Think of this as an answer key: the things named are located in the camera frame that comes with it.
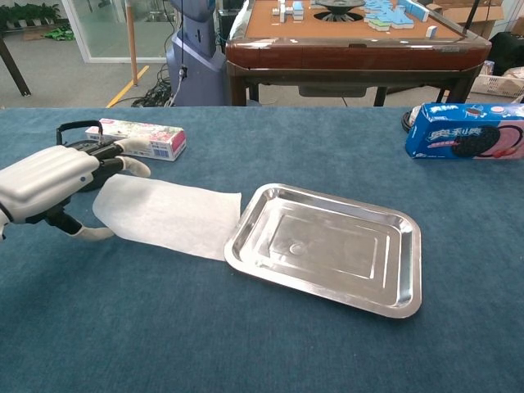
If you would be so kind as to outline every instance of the rectangular tray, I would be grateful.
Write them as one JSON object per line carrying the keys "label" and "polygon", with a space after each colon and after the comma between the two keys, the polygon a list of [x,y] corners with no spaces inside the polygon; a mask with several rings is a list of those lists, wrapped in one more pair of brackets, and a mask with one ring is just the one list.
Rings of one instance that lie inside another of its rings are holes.
{"label": "rectangular tray", "polygon": [[241,272],[391,318],[422,302],[420,229],[379,206],[267,184],[224,254]]}

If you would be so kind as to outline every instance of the tray rim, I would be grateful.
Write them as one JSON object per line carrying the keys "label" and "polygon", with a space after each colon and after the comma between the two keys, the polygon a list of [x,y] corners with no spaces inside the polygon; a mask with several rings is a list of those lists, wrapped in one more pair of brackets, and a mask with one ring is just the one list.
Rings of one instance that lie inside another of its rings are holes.
{"label": "tray rim", "polygon": [[[328,199],[330,201],[338,201],[341,203],[353,205],[356,207],[361,207],[364,209],[374,210],[374,211],[380,211],[381,213],[388,213],[391,215],[396,215],[398,217],[401,217],[402,219],[405,219],[409,222],[409,224],[412,226],[412,241],[411,241],[411,255],[412,255],[412,274],[411,274],[411,283],[412,283],[412,297],[411,299],[403,304],[401,307],[391,307],[388,305],[382,305],[380,303],[373,302],[371,300],[359,297],[359,296],[353,296],[351,294],[344,294],[341,296],[341,294],[338,291],[333,291],[330,289],[327,289],[325,287],[318,286],[314,284],[313,282],[304,281],[299,278],[294,278],[292,276],[287,276],[282,273],[276,273],[270,270],[263,270],[259,269],[256,272],[252,272],[250,268],[250,265],[246,264],[246,262],[243,262],[242,260],[239,260],[234,252],[233,252],[233,246],[235,241],[237,240],[238,236],[240,235],[241,230],[244,228],[244,226],[247,223],[247,220],[249,219],[255,205],[258,203],[262,195],[271,189],[283,189],[289,192],[295,192],[295,193],[307,193],[309,195],[315,195],[316,197]],[[262,278],[266,281],[274,282],[279,285],[282,285],[284,287],[290,287],[293,289],[296,289],[298,291],[305,291],[310,294],[323,297],[325,299],[333,300],[338,303],[342,303],[345,305],[350,305],[353,307],[356,307],[358,309],[363,309],[375,314],[380,314],[385,317],[389,318],[407,318],[413,314],[415,314],[418,309],[420,308],[422,304],[422,236],[421,236],[421,230],[418,224],[415,222],[414,219],[412,219],[410,216],[408,216],[405,213],[402,213],[398,210],[389,209],[386,207],[381,207],[377,205],[368,204],[365,202],[355,201],[347,198],[342,198],[340,196],[333,196],[329,194],[324,194],[321,192],[311,191],[307,190],[305,188],[300,187],[294,187],[294,186],[288,186],[286,184],[282,183],[268,183],[261,187],[259,187],[255,193],[253,194],[253,197],[247,204],[246,208],[242,212],[242,216],[240,220],[237,223],[237,226],[235,227],[233,234],[230,236],[230,238],[226,241],[226,244],[224,246],[224,257],[228,264],[233,267],[234,269],[249,274],[252,277]]]}

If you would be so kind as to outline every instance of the oreo cookie box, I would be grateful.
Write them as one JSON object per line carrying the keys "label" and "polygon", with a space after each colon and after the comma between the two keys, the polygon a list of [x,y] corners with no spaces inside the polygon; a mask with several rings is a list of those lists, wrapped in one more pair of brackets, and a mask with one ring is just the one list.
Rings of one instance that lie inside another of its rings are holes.
{"label": "oreo cookie box", "polygon": [[523,129],[522,104],[424,104],[406,151],[413,158],[522,158]]}

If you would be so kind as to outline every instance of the white paper towel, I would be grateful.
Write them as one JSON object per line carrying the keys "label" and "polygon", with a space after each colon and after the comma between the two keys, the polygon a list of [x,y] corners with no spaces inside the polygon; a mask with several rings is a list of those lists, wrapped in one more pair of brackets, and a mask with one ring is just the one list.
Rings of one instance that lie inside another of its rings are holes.
{"label": "white paper towel", "polygon": [[93,204],[94,214],[124,239],[224,259],[240,219],[241,194],[214,192],[116,174]]}

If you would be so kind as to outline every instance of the white basket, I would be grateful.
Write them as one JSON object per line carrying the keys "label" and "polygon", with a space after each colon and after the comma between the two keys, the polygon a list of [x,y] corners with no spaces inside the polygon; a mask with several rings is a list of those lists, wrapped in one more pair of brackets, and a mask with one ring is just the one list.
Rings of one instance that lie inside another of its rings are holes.
{"label": "white basket", "polygon": [[504,78],[503,76],[493,75],[478,75],[473,84],[472,93],[518,97],[524,94],[524,79]]}

